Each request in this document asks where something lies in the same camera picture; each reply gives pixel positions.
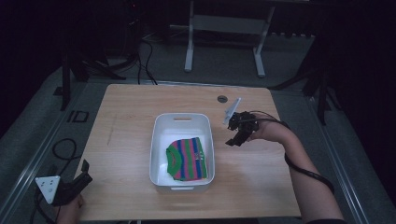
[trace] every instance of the white metal frame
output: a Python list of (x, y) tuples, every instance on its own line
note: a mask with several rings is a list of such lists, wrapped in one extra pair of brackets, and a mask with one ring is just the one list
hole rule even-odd
[(189, 45), (187, 46), (184, 70), (186, 72), (190, 72), (192, 70), (194, 30), (207, 30), (225, 33), (259, 35), (260, 41), (257, 47), (253, 48), (253, 55), (256, 62), (257, 74), (259, 77), (264, 77), (265, 72), (261, 55), (262, 46), (264, 44), (265, 37), (267, 36), (268, 28), (274, 15), (274, 11), (275, 7), (271, 7), (266, 20), (195, 15), (194, 1), (190, 0)]

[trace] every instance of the white device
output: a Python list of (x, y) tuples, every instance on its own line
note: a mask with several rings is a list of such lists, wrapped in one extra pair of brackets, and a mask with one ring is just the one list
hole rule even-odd
[(241, 100), (242, 100), (241, 97), (237, 98), (233, 102), (233, 104), (225, 110), (225, 118), (223, 124), (228, 124), (228, 121), (233, 116), (233, 113), (235, 112), (236, 108), (239, 106), (239, 102), (241, 102)]
[(35, 178), (35, 182), (40, 188), (41, 193), (43, 194), (48, 204), (52, 204), (52, 202), (54, 201), (60, 181), (61, 177), (58, 175)]

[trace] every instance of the person's hand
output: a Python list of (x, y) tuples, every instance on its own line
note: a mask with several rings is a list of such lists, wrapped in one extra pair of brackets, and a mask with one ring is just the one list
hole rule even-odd
[(79, 194), (73, 201), (67, 205), (60, 207), (54, 207), (55, 216), (57, 216), (56, 223), (63, 224), (75, 224), (78, 223), (79, 211), (81, 206), (84, 204), (84, 199), (81, 194)]
[[(274, 119), (264, 114), (255, 113), (254, 116), (256, 116), (256, 119)], [(282, 124), (273, 121), (261, 120), (259, 121), (259, 130), (254, 132), (247, 140), (264, 139), (284, 144), (293, 136), (294, 133)]]

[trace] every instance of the white plastic bin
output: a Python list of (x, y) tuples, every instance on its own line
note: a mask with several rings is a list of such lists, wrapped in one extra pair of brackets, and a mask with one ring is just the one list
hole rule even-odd
[[(167, 173), (166, 149), (180, 139), (199, 137), (205, 154), (207, 178), (174, 180)], [(155, 120), (151, 140), (149, 177), (159, 192), (204, 191), (215, 177), (215, 153), (209, 118), (195, 113), (161, 114)]]

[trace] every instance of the striped cloth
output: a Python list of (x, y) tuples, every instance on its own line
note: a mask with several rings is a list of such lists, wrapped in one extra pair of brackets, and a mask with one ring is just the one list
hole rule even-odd
[(205, 154), (199, 137), (180, 139), (166, 149), (167, 172), (181, 181), (207, 178)]

